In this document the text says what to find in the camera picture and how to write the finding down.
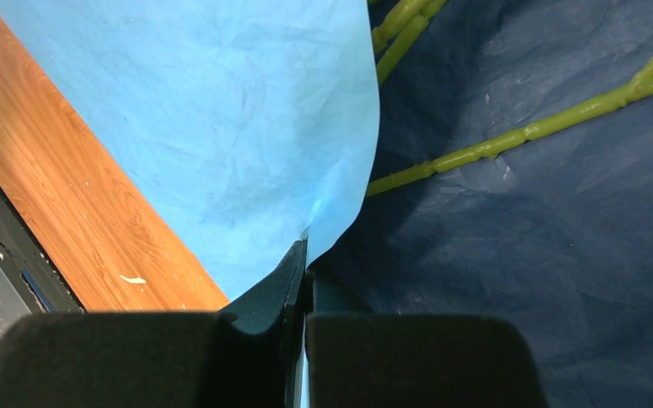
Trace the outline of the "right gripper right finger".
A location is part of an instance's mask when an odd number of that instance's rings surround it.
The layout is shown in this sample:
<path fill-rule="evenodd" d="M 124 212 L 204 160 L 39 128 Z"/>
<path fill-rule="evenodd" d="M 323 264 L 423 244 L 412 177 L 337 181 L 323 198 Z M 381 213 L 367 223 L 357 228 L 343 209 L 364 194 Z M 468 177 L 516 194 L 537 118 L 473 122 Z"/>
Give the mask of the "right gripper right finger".
<path fill-rule="evenodd" d="M 312 276 L 313 407 L 544 407 L 531 352 L 505 320 L 377 314 L 334 275 Z"/>

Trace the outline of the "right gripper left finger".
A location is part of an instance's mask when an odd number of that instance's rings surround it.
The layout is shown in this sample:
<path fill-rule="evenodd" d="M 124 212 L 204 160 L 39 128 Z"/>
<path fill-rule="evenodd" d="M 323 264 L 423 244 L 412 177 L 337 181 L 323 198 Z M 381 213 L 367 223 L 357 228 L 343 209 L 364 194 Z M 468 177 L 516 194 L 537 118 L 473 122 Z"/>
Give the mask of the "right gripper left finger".
<path fill-rule="evenodd" d="M 307 244 L 216 312 L 35 314 L 0 337 L 0 407 L 296 407 Z"/>

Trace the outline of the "blue wrapping paper sheet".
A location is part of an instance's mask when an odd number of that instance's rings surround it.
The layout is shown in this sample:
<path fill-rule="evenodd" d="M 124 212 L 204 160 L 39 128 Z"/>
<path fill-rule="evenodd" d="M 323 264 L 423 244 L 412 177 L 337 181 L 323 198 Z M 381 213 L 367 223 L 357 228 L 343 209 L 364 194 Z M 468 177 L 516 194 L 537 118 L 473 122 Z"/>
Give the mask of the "blue wrapping paper sheet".
<path fill-rule="evenodd" d="M 653 407 L 653 96 L 364 199 L 627 82 L 653 1 L 451 1 L 378 85 L 362 1 L 0 1 L 229 298 L 309 240 L 377 312 L 515 324 L 553 407 Z"/>

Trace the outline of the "pink fake flower stem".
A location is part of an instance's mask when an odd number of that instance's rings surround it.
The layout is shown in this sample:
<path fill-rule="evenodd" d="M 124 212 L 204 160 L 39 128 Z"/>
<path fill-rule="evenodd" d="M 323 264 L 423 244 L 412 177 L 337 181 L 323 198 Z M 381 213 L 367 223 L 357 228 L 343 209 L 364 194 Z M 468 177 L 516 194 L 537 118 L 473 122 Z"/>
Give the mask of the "pink fake flower stem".
<path fill-rule="evenodd" d="M 444 173 L 481 159 L 494 159 L 507 150 L 610 114 L 650 96 L 653 96 L 653 56 L 629 82 L 618 88 L 596 95 L 526 126 L 507 131 L 495 138 L 378 178 L 367 186 L 366 195 L 375 196 L 426 179 L 435 173 Z"/>

